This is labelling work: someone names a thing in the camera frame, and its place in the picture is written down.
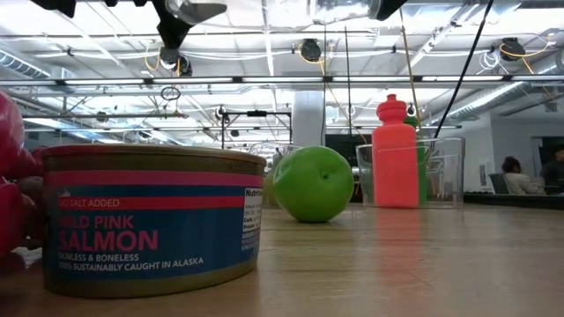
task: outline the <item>table surface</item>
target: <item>table surface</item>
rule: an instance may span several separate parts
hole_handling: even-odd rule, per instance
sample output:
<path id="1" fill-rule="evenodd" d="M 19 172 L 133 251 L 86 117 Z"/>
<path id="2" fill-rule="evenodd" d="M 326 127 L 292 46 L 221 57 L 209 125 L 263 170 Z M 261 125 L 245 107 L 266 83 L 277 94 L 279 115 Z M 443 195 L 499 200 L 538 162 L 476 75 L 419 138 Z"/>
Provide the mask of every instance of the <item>table surface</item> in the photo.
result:
<path id="1" fill-rule="evenodd" d="M 0 276 L 0 316 L 10 317 L 560 317 L 563 308 L 564 213 L 471 205 L 353 205 L 323 225 L 265 210 L 255 271 L 157 298 L 57 296 L 41 288 L 38 262 Z"/>

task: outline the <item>black wire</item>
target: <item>black wire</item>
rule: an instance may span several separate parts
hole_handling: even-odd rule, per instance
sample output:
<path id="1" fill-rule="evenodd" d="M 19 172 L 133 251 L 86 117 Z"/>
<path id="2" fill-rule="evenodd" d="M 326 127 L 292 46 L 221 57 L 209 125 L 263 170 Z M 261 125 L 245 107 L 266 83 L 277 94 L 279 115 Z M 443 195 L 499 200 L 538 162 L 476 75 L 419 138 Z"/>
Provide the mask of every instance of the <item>black wire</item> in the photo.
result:
<path id="1" fill-rule="evenodd" d="M 348 90 L 348 97 L 349 97 L 349 154 L 351 157 L 349 158 L 349 162 L 353 163 L 354 158 L 354 145 L 353 145 L 353 104 L 351 102 L 351 61 L 349 58 L 349 37 L 346 31 L 345 26 L 345 50 L 346 50 L 346 84 Z"/>
<path id="2" fill-rule="evenodd" d="M 479 38 L 482 35 L 484 26 L 486 25 L 487 15 L 490 13 L 493 4 L 494 4 L 494 0 L 490 0 L 487 3 L 486 11 L 484 12 L 484 18 L 482 19 L 482 22 L 479 24 L 478 32 L 476 33 L 476 37 L 474 38 L 474 43 L 472 43 L 472 48 L 470 49 L 470 54 L 468 55 L 468 58 L 466 58 L 466 63 L 462 68 L 462 74 L 460 74 L 460 78 L 458 79 L 458 83 L 456 84 L 455 91 L 452 93 L 452 98 L 450 99 L 450 103 L 445 109 L 444 114 L 442 114 L 441 122 L 439 122 L 439 125 L 437 126 L 437 130 L 434 133 L 435 138 L 439 136 L 439 132 L 441 132 L 442 125 L 444 124 L 445 120 L 447 120 L 447 115 L 449 115 L 449 111 L 452 108 L 452 105 L 455 103 L 456 96 L 458 95 L 458 91 L 460 90 L 460 86 L 462 85 L 462 82 L 464 80 L 464 75 L 466 75 L 466 71 L 470 66 L 470 62 L 472 60 L 472 57 L 474 56 L 474 51 L 478 46 Z"/>
<path id="3" fill-rule="evenodd" d="M 323 75 L 327 76 L 327 25 L 323 26 Z M 320 133 L 320 145 L 324 145 L 324 136 L 325 133 L 325 120 L 326 114 L 325 111 L 327 109 L 327 82 L 325 82 L 325 78 L 323 79 L 323 109 L 322 109 L 322 122 L 321 122 L 321 133 Z"/>

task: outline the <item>pink water bottle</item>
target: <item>pink water bottle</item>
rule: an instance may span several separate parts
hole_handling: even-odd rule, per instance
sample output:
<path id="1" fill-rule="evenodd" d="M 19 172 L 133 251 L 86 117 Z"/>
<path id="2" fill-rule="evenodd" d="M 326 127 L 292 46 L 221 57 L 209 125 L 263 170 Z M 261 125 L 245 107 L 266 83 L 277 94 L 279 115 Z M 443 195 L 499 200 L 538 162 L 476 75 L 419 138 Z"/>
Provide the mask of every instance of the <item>pink water bottle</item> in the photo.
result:
<path id="1" fill-rule="evenodd" d="M 374 199 L 378 207 L 419 204 L 415 128 L 404 124 L 406 104 L 391 94 L 378 106 L 383 125 L 372 133 Z"/>

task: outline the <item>ceiling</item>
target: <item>ceiling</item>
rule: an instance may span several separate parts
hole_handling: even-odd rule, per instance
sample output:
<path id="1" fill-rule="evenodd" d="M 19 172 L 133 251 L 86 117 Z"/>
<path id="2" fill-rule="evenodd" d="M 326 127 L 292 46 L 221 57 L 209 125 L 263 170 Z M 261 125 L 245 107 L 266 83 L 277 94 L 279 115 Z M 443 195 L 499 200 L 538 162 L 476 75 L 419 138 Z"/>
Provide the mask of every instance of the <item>ceiling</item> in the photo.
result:
<path id="1" fill-rule="evenodd" d="M 383 22 L 356 18 L 317 26 L 312 25 L 311 18 L 302 10 L 304 1 L 269 0 L 266 2 L 268 27 L 265 27 L 263 7 L 256 0 L 213 2 L 226 4 L 227 12 L 194 26 L 181 47 L 182 53 L 190 60 L 193 77 L 317 77 L 323 75 L 323 67 L 327 76 L 348 73 L 351 76 L 407 74 L 402 23 L 398 12 Z M 413 1 L 413 5 L 404 8 L 413 73 L 458 76 L 478 31 L 484 7 L 470 6 L 472 10 L 469 10 L 469 6 L 463 6 L 463 1 L 437 0 L 435 5 L 419 3 L 422 2 Z M 497 53 L 487 53 L 491 47 L 499 47 L 502 38 L 518 38 L 527 54 L 535 54 L 528 58 L 533 65 L 564 45 L 564 33 L 561 32 L 564 30 L 564 9 L 522 9 L 519 4 L 518 1 L 505 2 L 490 14 L 468 69 L 469 75 L 504 75 L 526 71 L 522 61 L 506 62 L 499 60 Z M 451 28 L 450 21 L 454 17 L 458 18 L 459 26 Z M 161 45 L 156 31 L 158 23 L 159 18 L 150 5 L 136 8 L 131 2 L 120 2 L 114 8 L 92 0 L 80 2 L 75 18 L 70 20 L 60 13 L 44 11 L 26 0 L 4 0 L 0 3 L 0 52 L 8 52 L 43 69 L 64 68 L 74 78 L 175 77 L 175 71 L 166 70 L 157 59 Z M 322 49 L 324 46 L 328 48 L 324 53 L 327 54 L 324 65 L 306 63 L 299 55 L 300 44 L 307 38 L 316 39 Z M 429 42 L 432 47 L 426 53 L 418 54 Z M 1 66 L 0 78 L 29 79 Z M 417 102 L 424 118 L 444 110 L 455 84 L 417 85 Z M 10 90 L 37 100 L 51 110 L 63 109 L 63 101 L 66 100 L 66 109 L 72 108 L 72 112 L 68 113 L 71 115 L 97 114 L 101 111 L 137 116 L 115 118 L 108 122 L 57 119 L 65 124 L 95 128 L 185 128 L 184 131 L 163 131 L 161 134 L 166 137 L 156 139 L 158 142 L 174 140 L 178 144 L 204 146 L 218 146 L 218 132 L 204 133 L 195 129 L 218 127 L 215 113 L 220 106 L 227 111 L 259 109 L 289 112 L 295 107 L 296 90 L 323 91 L 323 83 L 307 88 L 299 85 L 177 85 L 182 96 L 178 100 L 166 101 L 160 96 L 160 90 L 164 87 L 81 86 L 71 94 L 45 87 L 23 86 Z M 487 86 L 464 85 L 458 99 L 483 88 Z M 100 91 L 115 93 L 100 96 Z M 330 90 L 326 92 L 328 107 L 348 107 L 349 91 L 346 85 L 330 85 Z M 88 97 L 89 93 L 98 96 Z M 407 103 L 414 102 L 409 85 L 352 85 L 350 101 L 354 107 L 353 124 L 378 125 L 375 108 L 390 93 L 397 94 L 400 100 Z M 543 93 L 530 93 L 526 98 L 516 100 L 516 106 L 504 105 L 494 112 L 500 114 L 512 107 L 526 106 L 527 102 L 541 100 L 542 96 Z M 562 100 L 559 101 L 559 107 L 558 115 L 564 110 Z M 175 111 L 184 117 L 164 117 L 164 114 L 174 114 Z M 29 109 L 25 112 L 37 114 Z M 337 113 L 338 118 L 331 121 L 329 126 L 347 124 L 343 113 Z M 162 114 L 163 117 L 143 117 L 143 114 Z M 538 106 L 512 115 L 547 114 L 543 106 Z M 256 118 L 243 115 L 232 123 L 232 128 L 261 129 L 242 130 L 239 136 L 228 136 L 227 139 L 230 146 L 235 147 L 266 140 L 285 141 L 289 138 L 289 131 L 284 127 L 289 123 L 285 117 Z M 107 135 L 115 140 L 137 140 L 135 137 L 124 139 L 124 133 Z"/>

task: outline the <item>blue label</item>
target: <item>blue label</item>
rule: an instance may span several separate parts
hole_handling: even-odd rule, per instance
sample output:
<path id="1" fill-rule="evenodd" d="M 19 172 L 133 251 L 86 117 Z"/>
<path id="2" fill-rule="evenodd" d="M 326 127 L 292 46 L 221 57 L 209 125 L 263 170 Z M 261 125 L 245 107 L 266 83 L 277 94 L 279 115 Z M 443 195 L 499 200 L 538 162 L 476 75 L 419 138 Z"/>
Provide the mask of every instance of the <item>blue label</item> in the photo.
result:
<path id="1" fill-rule="evenodd" d="M 186 203 L 193 204 L 177 209 Z M 261 210 L 259 188 L 64 188 L 48 204 L 44 261 L 52 275 L 88 280 L 165 278 L 224 269 L 257 255 Z"/>

